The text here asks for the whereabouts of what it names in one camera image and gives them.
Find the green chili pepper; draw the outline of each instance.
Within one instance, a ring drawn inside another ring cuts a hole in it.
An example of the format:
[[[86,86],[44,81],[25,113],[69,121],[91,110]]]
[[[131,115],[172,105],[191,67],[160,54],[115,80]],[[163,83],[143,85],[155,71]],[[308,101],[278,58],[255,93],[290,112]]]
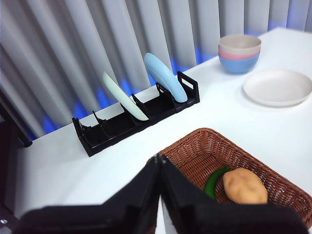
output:
[[[226,173],[229,169],[230,169],[230,167],[228,165],[226,165],[224,168],[220,168],[220,169],[216,170],[215,172],[213,172],[210,175],[210,177],[207,179],[204,191],[212,199],[215,200],[215,186],[218,182],[218,179],[224,173]]]

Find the brown woven basket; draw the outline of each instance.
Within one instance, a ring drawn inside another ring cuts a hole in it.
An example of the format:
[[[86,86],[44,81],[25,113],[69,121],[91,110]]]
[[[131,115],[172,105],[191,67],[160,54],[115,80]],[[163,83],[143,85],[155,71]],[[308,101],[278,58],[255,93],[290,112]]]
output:
[[[302,217],[307,228],[312,226],[310,195],[212,129],[197,129],[159,154],[165,154],[201,189],[204,189],[209,175],[225,165],[229,165],[232,170],[239,167],[251,170],[267,188],[269,203],[292,207]],[[222,179],[217,183],[216,197],[218,202],[232,203],[225,194]]]

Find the beige bowl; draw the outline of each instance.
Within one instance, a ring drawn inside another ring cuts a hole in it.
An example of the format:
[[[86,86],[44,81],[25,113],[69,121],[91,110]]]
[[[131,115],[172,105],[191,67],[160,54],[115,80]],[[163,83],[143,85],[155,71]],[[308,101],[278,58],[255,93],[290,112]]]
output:
[[[228,35],[220,39],[219,47],[229,54],[248,55],[260,50],[261,40],[251,35]]]

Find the pink bowl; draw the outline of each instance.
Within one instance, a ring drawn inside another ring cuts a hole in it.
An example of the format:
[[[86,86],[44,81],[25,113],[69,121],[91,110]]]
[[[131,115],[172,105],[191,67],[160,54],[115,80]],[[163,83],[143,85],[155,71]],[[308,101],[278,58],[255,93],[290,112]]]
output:
[[[253,56],[255,56],[256,54],[258,54],[260,52],[260,50],[258,50],[255,53],[252,54],[248,54],[248,55],[234,55],[234,54],[229,54],[227,52],[224,52],[220,46],[219,46],[219,55],[225,59],[230,59],[230,60],[237,60],[237,59],[249,59]]]

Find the white table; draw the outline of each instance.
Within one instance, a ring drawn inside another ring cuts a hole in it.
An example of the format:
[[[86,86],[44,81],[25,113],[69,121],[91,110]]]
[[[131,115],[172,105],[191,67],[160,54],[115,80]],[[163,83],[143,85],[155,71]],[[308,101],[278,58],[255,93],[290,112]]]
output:
[[[72,124],[21,149],[17,217],[47,205],[101,204],[151,156],[200,127],[220,132],[312,195],[312,97],[294,107],[272,108],[252,102],[242,90],[247,76],[267,69],[287,68],[312,78],[312,34],[275,29],[260,38],[260,57],[248,74],[225,73],[217,57],[186,71],[198,81],[200,103],[91,158]],[[144,102],[156,95],[156,88],[151,87],[137,97]],[[117,103],[97,116],[110,118],[121,112]],[[93,116],[81,123],[97,124]],[[157,233],[165,233],[163,218],[157,223]]]

